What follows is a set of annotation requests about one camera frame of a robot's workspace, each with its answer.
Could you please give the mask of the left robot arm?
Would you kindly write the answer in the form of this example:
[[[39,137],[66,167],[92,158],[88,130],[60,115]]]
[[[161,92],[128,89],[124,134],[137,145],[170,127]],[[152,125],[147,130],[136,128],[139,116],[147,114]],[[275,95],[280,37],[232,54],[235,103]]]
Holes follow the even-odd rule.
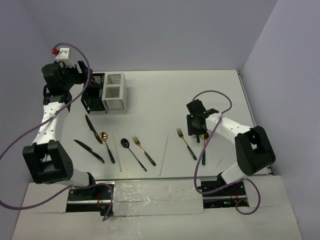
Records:
[[[73,67],[62,61],[45,65],[42,69],[46,84],[43,88],[42,125],[32,144],[22,150],[30,175],[36,184],[62,184],[80,187],[80,194],[93,199],[98,193],[95,179],[89,172],[74,168],[72,159],[60,139],[71,103],[74,100],[70,89],[86,84],[92,70],[83,61]]]

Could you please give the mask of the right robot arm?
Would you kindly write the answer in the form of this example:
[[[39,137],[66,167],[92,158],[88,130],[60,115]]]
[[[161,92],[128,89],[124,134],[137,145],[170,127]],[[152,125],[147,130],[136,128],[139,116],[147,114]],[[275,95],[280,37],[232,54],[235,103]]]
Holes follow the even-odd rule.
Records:
[[[235,122],[218,110],[206,109],[199,100],[186,105],[188,135],[209,136],[207,125],[214,133],[229,140],[235,146],[236,163],[217,176],[217,190],[227,196],[235,189],[235,181],[252,176],[276,161],[276,155],[265,129],[261,126],[250,127]]]

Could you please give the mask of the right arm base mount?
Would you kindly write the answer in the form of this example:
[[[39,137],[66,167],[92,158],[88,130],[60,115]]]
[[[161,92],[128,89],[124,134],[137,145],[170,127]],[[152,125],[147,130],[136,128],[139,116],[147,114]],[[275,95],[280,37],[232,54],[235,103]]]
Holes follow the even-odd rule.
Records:
[[[197,189],[209,192],[218,188],[215,180],[197,180]],[[239,207],[248,207],[247,194],[243,182],[236,183],[220,191],[202,196],[204,209],[234,208],[239,202]]]

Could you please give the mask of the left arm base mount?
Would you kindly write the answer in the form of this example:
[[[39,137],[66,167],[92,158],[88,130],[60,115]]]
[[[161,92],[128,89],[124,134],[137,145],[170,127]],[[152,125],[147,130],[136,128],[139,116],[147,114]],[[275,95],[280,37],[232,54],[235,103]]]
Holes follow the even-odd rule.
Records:
[[[71,189],[68,192],[67,213],[99,213],[104,216],[111,202],[112,193],[105,184],[88,189]]]

